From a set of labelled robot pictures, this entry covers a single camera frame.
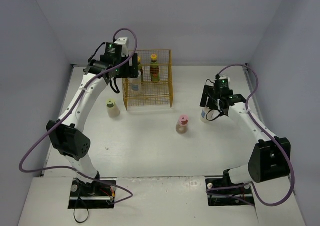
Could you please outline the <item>white shaker blue label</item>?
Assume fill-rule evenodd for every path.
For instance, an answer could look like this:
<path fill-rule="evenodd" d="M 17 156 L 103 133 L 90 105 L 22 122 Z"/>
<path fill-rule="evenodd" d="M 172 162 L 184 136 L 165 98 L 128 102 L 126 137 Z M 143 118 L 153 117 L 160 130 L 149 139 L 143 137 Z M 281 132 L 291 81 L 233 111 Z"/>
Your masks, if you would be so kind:
<path fill-rule="evenodd" d="M 215 110 L 213 109 L 210 109 L 209 107 L 204 107 L 202 109 L 202 112 L 201 112 L 201 120 L 206 123 L 206 122 L 209 122 L 210 120 L 213 120 L 215 117 Z"/>

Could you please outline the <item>silver lid white shaker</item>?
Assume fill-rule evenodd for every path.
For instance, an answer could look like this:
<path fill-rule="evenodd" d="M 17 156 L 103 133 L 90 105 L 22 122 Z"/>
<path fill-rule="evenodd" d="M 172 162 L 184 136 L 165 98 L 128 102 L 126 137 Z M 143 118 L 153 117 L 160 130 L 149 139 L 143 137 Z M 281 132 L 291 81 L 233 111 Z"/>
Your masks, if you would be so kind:
<path fill-rule="evenodd" d="M 131 78 L 130 79 L 130 89 L 132 92 L 132 95 L 140 95 L 142 92 L 142 77 L 139 76 L 137 78 Z"/>

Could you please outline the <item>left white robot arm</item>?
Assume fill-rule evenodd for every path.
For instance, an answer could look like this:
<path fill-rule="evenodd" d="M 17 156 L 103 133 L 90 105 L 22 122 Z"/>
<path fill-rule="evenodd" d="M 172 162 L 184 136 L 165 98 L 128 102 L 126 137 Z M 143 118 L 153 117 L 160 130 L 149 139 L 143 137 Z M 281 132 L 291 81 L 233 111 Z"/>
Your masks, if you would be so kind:
<path fill-rule="evenodd" d="M 89 196 L 100 190 L 97 181 L 100 174 L 89 156 L 91 141 L 84 134 L 89 113 L 112 79 L 137 78 L 139 74 L 138 55 L 129 52 L 127 37 L 114 38 L 103 45 L 105 52 L 99 60 L 89 58 L 81 84 L 68 108 L 46 126 L 52 146 L 70 162 L 76 177 L 83 182 L 82 190 Z"/>

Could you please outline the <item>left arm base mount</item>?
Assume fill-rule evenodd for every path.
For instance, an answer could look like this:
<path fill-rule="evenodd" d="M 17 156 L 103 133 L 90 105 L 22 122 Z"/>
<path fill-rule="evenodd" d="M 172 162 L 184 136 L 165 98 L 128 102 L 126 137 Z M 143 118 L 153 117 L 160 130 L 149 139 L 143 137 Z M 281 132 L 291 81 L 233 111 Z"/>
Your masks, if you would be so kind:
<path fill-rule="evenodd" d="M 69 209 L 113 209 L 116 199 L 116 187 L 109 185 L 116 180 L 103 180 L 103 183 L 93 181 L 84 183 L 73 178 L 70 194 Z"/>

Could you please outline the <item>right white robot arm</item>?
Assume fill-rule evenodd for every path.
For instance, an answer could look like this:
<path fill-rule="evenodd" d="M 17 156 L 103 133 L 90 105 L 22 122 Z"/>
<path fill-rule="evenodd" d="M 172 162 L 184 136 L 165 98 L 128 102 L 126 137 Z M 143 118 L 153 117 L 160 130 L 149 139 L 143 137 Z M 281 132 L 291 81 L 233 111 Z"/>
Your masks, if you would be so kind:
<path fill-rule="evenodd" d="M 226 170 L 228 175 L 221 180 L 222 188 L 233 192 L 240 183 L 260 183 L 288 176 L 291 172 L 288 163 L 291 157 L 289 139 L 267 129 L 249 109 L 248 101 L 230 89 L 228 78 L 222 77 L 212 83 L 212 86 L 204 86 L 200 106 L 219 112 L 217 117 L 228 116 L 254 140 L 248 163 Z"/>

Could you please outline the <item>pink lid spice jar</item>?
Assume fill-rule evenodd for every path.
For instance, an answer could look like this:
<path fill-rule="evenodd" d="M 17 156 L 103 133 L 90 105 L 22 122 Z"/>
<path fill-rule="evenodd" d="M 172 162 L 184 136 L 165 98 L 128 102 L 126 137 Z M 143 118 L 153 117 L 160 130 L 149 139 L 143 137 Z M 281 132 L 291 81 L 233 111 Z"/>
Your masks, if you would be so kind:
<path fill-rule="evenodd" d="M 180 115 L 176 124 L 176 131 L 180 134 L 184 134 L 188 131 L 189 117 L 188 115 Z"/>

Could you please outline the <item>yellow lid spice jar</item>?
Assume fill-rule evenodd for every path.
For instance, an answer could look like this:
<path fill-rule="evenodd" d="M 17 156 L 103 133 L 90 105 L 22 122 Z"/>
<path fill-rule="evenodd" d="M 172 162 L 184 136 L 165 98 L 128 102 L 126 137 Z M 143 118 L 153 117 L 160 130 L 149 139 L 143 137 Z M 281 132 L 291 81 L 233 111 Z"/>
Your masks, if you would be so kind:
<path fill-rule="evenodd" d="M 115 118 L 120 115 L 120 110 L 114 99 L 108 99 L 106 101 L 106 107 L 107 107 L 108 115 L 111 118 Z"/>

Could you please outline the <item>yellow cap sauce bottle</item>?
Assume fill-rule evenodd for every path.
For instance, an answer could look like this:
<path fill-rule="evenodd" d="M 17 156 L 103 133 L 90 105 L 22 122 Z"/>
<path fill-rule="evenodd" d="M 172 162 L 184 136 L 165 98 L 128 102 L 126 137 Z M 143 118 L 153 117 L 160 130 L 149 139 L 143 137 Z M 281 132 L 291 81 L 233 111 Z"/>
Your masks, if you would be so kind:
<path fill-rule="evenodd" d="M 138 64 L 138 70 L 139 70 L 139 72 L 140 72 L 140 74 L 141 74 L 141 81 L 143 82 L 144 81 L 144 71 L 143 71 L 143 67 L 142 67 L 142 63 L 141 63 L 141 58 L 138 56 L 137 57 L 137 64 Z"/>
<path fill-rule="evenodd" d="M 156 54 L 152 54 L 150 56 L 150 77 L 152 82 L 160 81 L 160 68 L 158 65 L 158 56 Z"/>

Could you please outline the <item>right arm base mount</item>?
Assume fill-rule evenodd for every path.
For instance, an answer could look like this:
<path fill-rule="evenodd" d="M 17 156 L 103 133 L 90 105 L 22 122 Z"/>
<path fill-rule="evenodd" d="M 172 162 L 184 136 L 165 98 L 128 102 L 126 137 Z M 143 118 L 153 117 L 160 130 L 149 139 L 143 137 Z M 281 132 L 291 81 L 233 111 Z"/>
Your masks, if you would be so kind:
<path fill-rule="evenodd" d="M 206 178 L 205 184 L 209 206 L 255 206 L 249 183 L 233 184 L 220 177 Z"/>

